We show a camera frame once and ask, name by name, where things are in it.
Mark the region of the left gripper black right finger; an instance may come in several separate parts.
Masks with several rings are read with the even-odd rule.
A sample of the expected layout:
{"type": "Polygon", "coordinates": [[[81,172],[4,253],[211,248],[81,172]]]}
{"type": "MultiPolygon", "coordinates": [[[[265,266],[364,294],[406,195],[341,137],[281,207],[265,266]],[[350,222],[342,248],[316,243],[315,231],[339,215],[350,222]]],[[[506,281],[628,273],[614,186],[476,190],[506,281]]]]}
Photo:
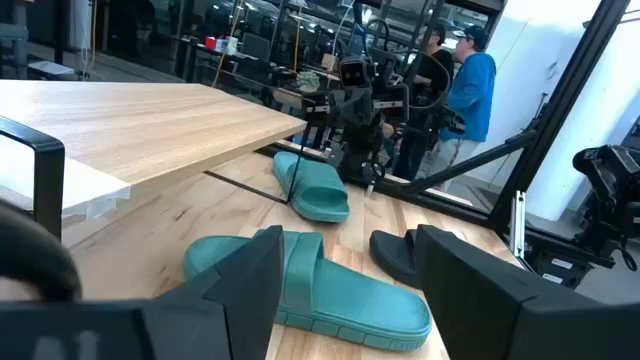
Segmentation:
{"type": "Polygon", "coordinates": [[[414,260],[451,360],[640,360],[640,303],[596,301],[430,225],[414,260]]]}

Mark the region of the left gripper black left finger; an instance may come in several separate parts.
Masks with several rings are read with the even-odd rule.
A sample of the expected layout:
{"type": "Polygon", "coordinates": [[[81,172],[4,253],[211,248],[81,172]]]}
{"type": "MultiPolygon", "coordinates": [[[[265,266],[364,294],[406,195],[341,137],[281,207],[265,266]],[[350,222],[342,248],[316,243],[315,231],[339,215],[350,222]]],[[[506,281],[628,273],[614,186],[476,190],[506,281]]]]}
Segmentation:
{"type": "Polygon", "coordinates": [[[0,276],[42,297],[0,301],[0,360],[263,360],[281,255],[281,234],[269,231],[162,296],[84,302],[75,264],[48,232],[0,230],[0,276]]]}

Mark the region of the teal rubber slide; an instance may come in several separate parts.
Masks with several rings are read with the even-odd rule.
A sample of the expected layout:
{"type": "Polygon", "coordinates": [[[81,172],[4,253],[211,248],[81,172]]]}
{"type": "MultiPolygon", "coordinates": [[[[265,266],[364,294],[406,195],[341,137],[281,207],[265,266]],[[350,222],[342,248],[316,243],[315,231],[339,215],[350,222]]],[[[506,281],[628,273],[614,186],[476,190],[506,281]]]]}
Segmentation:
{"type": "Polygon", "coordinates": [[[273,173],[285,195],[292,193],[290,205],[302,217],[328,223],[348,218],[348,193],[334,167],[282,151],[273,157],[273,173]]]}
{"type": "Polygon", "coordinates": [[[328,259],[320,232],[284,233],[283,270],[277,324],[400,352],[432,330],[419,296],[328,259]]]}

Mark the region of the black rubber slide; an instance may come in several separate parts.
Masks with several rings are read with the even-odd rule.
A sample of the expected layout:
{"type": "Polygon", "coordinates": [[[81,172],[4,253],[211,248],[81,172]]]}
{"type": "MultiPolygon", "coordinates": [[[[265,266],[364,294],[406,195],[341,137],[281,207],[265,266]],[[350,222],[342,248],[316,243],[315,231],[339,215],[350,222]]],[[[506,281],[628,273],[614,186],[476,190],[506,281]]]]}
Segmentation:
{"type": "Polygon", "coordinates": [[[419,288],[414,262],[414,242],[417,230],[407,230],[403,237],[381,230],[372,232],[369,248],[375,263],[394,280],[419,288]]]}

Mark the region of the small pale green plant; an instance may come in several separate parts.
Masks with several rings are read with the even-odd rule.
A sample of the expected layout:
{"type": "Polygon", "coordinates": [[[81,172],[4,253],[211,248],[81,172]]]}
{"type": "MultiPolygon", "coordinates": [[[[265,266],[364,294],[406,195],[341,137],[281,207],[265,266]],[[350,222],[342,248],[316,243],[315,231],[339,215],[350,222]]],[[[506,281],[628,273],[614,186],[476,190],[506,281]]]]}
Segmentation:
{"type": "Polygon", "coordinates": [[[316,92],[320,88],[319,75],[314,71],[301,71],[296,76],[296,84],[302,92],[316,92]]]}

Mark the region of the wooden shelf with black frame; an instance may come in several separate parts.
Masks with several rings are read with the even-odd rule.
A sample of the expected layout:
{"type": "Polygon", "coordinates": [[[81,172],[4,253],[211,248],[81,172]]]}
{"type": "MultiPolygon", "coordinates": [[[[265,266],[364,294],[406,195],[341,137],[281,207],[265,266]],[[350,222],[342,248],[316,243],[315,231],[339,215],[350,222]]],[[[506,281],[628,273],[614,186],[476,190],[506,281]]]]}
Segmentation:
{"type": "Polygon", "coordinates": [[[60,141],[72,246],[165,188],[302,131],[302,120],[186,83],[0,80],[0,124],[60,141]]]}

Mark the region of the black aluminium rig frame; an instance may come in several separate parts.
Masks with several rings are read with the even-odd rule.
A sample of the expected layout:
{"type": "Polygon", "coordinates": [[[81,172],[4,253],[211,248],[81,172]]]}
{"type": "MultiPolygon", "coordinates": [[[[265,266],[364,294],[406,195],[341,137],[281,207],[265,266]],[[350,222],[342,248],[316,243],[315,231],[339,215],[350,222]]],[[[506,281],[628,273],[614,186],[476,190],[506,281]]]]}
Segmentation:
{"type": "Polygon", "coordinates": [[[600,0],[548,105],[542,111],[542,118],[533,129],[513,137],[507,144],[488,150],[442,174],[413,184],[393,183],[384,179],[376,184],[374,190],[398,200],[480,225],[499,235],[505,234],[511,226],[508,215],[512,210],[512,198],[516,192],[526,191],[531,184],[551,143],[576,103],[630,3],[631,0],[600,0]],[[437,181],[450,180],[517,150],[522,150],[523,153],[501,191],[497,203],[489,213],[427,192],[427,189],[437,181]]]}

